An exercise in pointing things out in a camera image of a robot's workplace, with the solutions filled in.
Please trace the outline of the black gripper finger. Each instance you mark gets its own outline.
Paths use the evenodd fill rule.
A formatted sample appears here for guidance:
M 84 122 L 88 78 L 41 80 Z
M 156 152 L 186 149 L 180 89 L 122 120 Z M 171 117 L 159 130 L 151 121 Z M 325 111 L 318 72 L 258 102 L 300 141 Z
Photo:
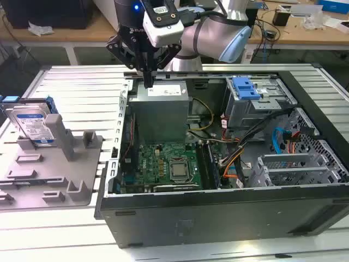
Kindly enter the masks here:
M 136 36 L 122 38 L 117 34 L 107 43 L 107 49 L 129 69 L 141 72 L 144 87 L 149 87 L 149 70 L 140 49 L 140 41 Z
M 180 52 L 180 44 L 170 44 L 162 53 L 149 53 L 149 88 L 153 87 L 154 77 L 158 69 L 165 67 Z

